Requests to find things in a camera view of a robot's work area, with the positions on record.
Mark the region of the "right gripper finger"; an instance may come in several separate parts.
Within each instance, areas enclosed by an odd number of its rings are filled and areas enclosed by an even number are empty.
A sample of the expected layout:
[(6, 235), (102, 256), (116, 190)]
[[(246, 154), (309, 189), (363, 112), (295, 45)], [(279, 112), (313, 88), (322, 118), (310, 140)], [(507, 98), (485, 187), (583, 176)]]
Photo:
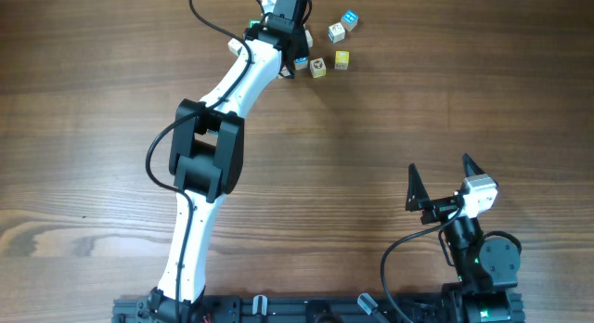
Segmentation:
[(415, 163), (408, 166), (408, 189), (406, 210), (410, 212), (427, 209), (430, 198), (422, 183), (420, 173)]
[(468, 153), (462, 156), (463, 170), (466, 177), (485, 174), (485, 171), (471, 158)]

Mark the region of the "yellow sided picture block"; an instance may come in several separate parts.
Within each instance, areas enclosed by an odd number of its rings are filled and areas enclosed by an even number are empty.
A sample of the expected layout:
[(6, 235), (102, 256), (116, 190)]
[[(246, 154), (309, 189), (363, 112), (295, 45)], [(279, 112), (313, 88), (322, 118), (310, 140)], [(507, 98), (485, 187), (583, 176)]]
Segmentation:
[(323, 58), (316, 58), (310, 61), (310, 72), (313, 78), (323, 77), (327, 73), (326, 64)]

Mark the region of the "white block teal side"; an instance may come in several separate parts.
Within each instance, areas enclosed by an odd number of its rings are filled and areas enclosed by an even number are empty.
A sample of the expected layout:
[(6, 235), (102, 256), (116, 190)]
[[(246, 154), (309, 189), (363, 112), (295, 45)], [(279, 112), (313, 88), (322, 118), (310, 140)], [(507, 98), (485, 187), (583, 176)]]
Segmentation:
[(228, 42), (228, 48), (231, 53), (233, 53), (235, 56), (239, 57), (243, 50), (243, 44), (240, 41), (232, 38)]

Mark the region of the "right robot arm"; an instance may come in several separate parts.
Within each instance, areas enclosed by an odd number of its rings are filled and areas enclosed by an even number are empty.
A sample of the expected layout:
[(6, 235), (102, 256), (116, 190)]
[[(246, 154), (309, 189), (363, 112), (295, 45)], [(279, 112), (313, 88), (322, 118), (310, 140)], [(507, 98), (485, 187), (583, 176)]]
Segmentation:
[(458, 281), (442, 287), (440, 311), (448, 322), (524, 322), (518, 286), (522, 245), (504, 231), (483, 232), (478, 215), (490, 210), (498, 183), (465, 154), (465, 178), (450, 197), (431, 199), (415, 164), (408, 166), (406, 209), (421, 211), (424, 225), (437, 223), (438, 238)]

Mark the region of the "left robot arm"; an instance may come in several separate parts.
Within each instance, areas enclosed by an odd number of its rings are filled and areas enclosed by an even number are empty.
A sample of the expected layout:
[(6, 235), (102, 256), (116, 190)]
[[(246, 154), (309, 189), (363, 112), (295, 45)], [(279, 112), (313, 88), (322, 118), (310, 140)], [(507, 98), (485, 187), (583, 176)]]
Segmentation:
[(242, 172), (245, 120), (265, 88), (309, 55), (304, 25), (312, 0), (273, 0), (260, 8), (260, 20), (241, 36), (208, 25), (238, 44), (236, 61), (200, 100), (182, 100), (174, 121), (148, 147), (149, 179), (176, 195), (168, 261), (147, 299), (152, 322), (209, 321), (206, 261), (216, 216)]

